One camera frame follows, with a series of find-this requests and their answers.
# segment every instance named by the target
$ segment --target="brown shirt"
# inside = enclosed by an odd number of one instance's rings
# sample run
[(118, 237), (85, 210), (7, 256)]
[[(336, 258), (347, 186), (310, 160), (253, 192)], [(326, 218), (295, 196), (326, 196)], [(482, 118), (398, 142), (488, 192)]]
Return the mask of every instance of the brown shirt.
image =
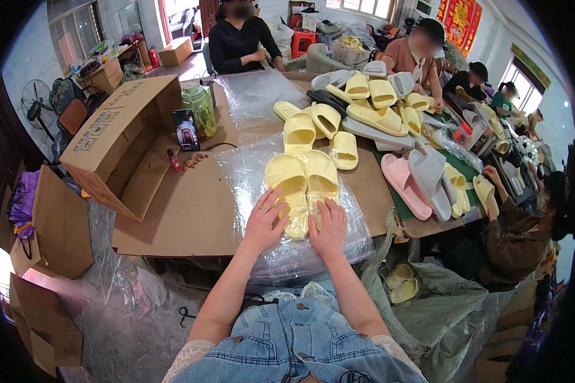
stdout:
[[(479, 270), (484, 284), (518, 283), (537, 269), (544, 259), (552, 237), (550, 216), (534, 216), (519, 208), (511, 198), (500, 207), (500, 217), (508, 229), (503, 230), (498, 220), (487, 228), (487, 257)], [(538, 230), (531, 230), (539, 224)]]
[[(403, 39), (396, 39), (389, 43), (386, 47), (386, 51), (383, 53), (386, 56), (386, 60), (390, 57), (394, 62), (394, 67), (390, 70), (394, 73), (398, 72), (409, 72), (413, 73), (417, 63), (411, 54), (411, 49), (409, 49), (409, 39), (405, 37)], [(437, 64), (435, 63), (434, 57), (427, 58), (422, 66), (422, 82), (420, 85), (425, 86), (428, 82), (430, 75), (434, 73), (437, 75)]]

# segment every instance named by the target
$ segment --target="lace sleeve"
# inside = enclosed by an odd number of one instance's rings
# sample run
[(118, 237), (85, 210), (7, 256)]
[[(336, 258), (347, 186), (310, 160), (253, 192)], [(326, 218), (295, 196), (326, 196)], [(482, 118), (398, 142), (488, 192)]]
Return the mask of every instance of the lace sleeve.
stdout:
[(166, 372), (162, 383), (170, 383), (187, 366), (202, 359), (203, 356), (215, 346), (215, 343), (202, 339), (185, 343), (185, 346), (176, 355), (175, 361)]
[(399, 346), (398, 343), (396, 343), (394, 339), (392, 339), (391, 336), (377, 335), (370, 338), (370, 340), (378, 346), (382, 346), (389, 356), (399, 359), (407, 366), (409, 366), (413, 371), (424, 377), (422, 371), (415, 365), (415, 363), (413, 363), (411, 359), (409, 359), (408, 356), (406, 356), (405, 351)]

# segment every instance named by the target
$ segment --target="denim jacket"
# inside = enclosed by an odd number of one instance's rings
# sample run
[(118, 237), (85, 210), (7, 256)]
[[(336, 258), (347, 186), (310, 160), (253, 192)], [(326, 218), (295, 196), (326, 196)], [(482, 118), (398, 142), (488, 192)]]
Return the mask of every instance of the denim jacket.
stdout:
[(360, 372), (371, 382), (425, 382), (414, 369), (351, 328), (337, 311), (314, 299), (253, 306), (238, 316), (229, 338), (173, 380), (190, 382), (347, 382)]

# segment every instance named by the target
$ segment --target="hand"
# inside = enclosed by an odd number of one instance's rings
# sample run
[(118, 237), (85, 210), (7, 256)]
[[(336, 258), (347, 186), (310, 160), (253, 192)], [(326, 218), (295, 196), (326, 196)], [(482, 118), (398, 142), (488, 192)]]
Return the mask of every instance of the hand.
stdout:
[(443, 112), (443, 98), (437, 97), (435, 99), (435, 105), (433, 107), (435, 109), (435, 113), (437, 115), (440, 115)]
[(414, 91), (415, 93), (421, 94), (422, 96), (425, 96), (425, 95), (426, 95), (425, 92), (424, 92), (424, 88), (422, 88), (422, 86), (421, 86), (420, 84), (418, 84), (418, 83), (416, 83), (416, 84), (413, 86), (413, 91)]
[(261, 49), (255, 53), (249, 55), (252, 61), (264, 61), (266, 60), (266, 49)]
[(241, 244), (250, 246), (252, 253), (256, 253), (256, 256), (278, 241), (283, 230), (288, 225), (289, 216), (284, 216), (273, 227), (273, 221), (277, 218), (279, 212), (289, 207), (287, 202), (273, 206), (280, 194), (281, 189), (273, 191), (272, 188), (268, 188), (266, 193), (253, 206), (249, 220), (247, 220), (245, 236)]
[(318, 208), (322, 217), (322, 229), (318, 231), (315, 218), (310, 214), (309, 237), (313, 247), (327, 264), (334, 259), (345, 257), (343, 243), (347, 234), (347, 213), (343, 207), (328, 198), (324, 199), (324, 203), (318, 201)]
[(487, 175), (488, 178), (496, 185), (502, 185), (503, 183), (500, 181), (500, 176), (498, 175), (498, 170), (494, 166), (486, 165), (483, 168), (483, 174)]

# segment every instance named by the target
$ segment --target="phone screen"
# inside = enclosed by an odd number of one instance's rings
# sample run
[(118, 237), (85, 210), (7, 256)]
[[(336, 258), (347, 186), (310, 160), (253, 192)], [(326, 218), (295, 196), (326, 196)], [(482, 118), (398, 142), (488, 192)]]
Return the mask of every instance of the phone screen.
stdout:
[(179, 140), (181, 150), (200, 150), (200, 143), (198, 142), (198, 136), (196, 135), (194, 113), (190, 109), (173, 110), (172, 118), (175, 123), (176, 136)]

